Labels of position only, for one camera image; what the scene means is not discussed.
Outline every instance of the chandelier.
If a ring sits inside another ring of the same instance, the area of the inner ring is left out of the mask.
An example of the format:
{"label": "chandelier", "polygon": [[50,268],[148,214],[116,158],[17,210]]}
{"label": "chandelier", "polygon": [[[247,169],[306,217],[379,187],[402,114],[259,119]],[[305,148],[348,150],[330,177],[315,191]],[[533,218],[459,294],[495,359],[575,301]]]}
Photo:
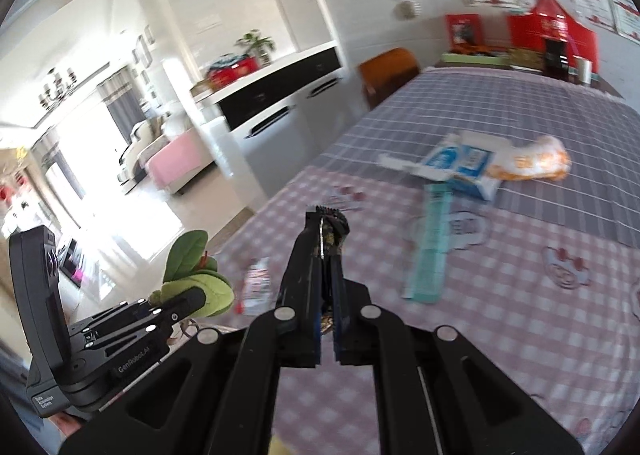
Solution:
{"label": "chandelier", "polygon": [[68,82],[64,82],[62,80],[62,75],[60,75],[59,72],[56,72],[55,68],[52,68],[49,71],[48,76],[52,77],[51,83],[53,85],[53,90],[51,86],[49,86],[49,83],[45,83],[44,94],[38,96],[40,104],[47,112],[59,107],[60,103],[73,94],[78,86],[78,78],[76,77],[75,72],[73,72],[72,69],[67,69],[66,73],[68,76]]}

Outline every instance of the metal pivot screw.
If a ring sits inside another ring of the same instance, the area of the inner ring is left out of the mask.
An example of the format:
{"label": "metal pivot screw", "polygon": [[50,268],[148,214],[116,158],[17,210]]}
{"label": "metal pivot screw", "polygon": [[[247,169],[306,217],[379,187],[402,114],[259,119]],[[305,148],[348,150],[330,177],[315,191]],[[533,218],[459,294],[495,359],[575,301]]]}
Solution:
{"label": "metal pivot screw", "polygon": [[213,343],[218,341],[220,335],[215,329],[202,329],[200,332],[198,332],[198,335],[196,337],[198,338],[198,341],[203,345],[212,345]]}
{"label": "metal pivot screw", "polygon": [[294,311],[291,307],[278,307],[273,315],[276,317],[276,320],[279,321],[290,321],[296,317],[296,311]]}
{"label": "metal pivot screw", "polygon": [[443,327],[438,328],[436,331],[436,336],[439,337],[442,341],[455,341],[458,337],[458,331],[453,327],[445,325]]}
{"label": "metal pivot screw", "polygon": [[382,310],[380,310],[380,307],[376,307],[375,305],[365,305],[360,309],[360,314],[362,314],[363,318],[375,320],[382,315]]}

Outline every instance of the black drawer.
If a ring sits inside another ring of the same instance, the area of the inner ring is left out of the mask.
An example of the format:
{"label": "black drawer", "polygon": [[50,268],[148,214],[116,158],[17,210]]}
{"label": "black drawer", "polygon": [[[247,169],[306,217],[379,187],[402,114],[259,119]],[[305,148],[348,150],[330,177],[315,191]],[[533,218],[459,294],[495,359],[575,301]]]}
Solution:
{"label": "black drawer", "polygon": [[258,80],[218,104],[231,130],[261,111],[340,68],[335,48],[310,56]]}
{"label": "black drawer", "polygon": [[287,67],[290,69],[290,81],[296,85],[294,92],[339,68],[340,60],[335,48],[320,52]]}

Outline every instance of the white box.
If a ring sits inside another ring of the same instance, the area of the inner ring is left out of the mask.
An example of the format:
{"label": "white box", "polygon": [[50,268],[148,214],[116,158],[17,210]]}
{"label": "white box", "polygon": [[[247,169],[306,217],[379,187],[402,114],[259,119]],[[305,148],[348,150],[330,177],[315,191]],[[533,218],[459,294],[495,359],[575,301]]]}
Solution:
{"label": "white box", "polygon": [[482,200],[493,200],[501,180],[486,175],[498,154],[511,149],[509,139],[461,131],[450,133],[422,161],[415,163],[381,154],[378,164],[436,182]]}

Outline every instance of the red box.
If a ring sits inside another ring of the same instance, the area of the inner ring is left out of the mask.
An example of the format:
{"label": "red box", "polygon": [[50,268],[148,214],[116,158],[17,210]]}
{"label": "red box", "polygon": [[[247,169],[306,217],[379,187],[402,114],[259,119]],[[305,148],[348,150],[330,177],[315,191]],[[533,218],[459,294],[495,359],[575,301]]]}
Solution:
{"label": "red box", "polygon": [[219,90],[259,69],[256,58],[248,56],[226,69],[212,70],[209,83],[214,90]]}
{"label": "red box", "polygon": [[593,63],[593,72],[600,72],[600,59],[598,52],[598,36],[589,28],[574,19],[562,6],[553,0],[553,7],[560,13],[566,22],[559,35],[550,34],[548,24],[550,16],[540,13],[539,6],[543,0],[527,14],[507,15],[509,30],[511,32],[511,44],[516,48],[530,49],[537,52],[545,51],[545,38],[566,40],[569,66],[576,67],[575,55],[586,58]]}

